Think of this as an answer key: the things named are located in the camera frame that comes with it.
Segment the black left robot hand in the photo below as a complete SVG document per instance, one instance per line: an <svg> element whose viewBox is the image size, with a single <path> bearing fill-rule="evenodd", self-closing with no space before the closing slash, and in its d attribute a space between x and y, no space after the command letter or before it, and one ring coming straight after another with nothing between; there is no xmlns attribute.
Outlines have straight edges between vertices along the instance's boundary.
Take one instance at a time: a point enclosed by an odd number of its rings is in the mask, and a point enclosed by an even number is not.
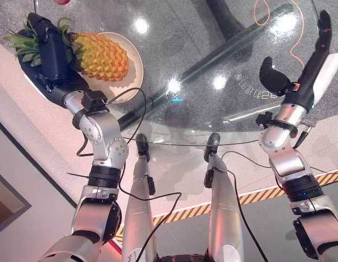
<svg viewBox="0 0 338 262"><path fill-rule="evenodd" d="M50 20L29 13L26 26L18 35L33 41L33 52L18 54L19 64L47 100L65 108L64 99L68 93L88 89L86 81L70 66L73 52Z"/></svg>

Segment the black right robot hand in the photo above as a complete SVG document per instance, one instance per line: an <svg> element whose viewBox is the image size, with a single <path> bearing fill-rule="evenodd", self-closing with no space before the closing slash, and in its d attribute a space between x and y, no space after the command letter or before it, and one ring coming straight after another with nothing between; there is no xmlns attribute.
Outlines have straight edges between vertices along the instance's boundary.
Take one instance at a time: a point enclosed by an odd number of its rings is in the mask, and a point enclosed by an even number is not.
<svg viewBox="0 0 338 262"><path fill-rule="evenodd" d="M283 96L280 110L295 109L308 113L323 97L338 71L338 53L331 53L331 18L326 10L319 13L318 40L315 51L305 65L300 78L291 82L272 67L272 58L266 57L259 70L262 85L271 93Z"/></svg>

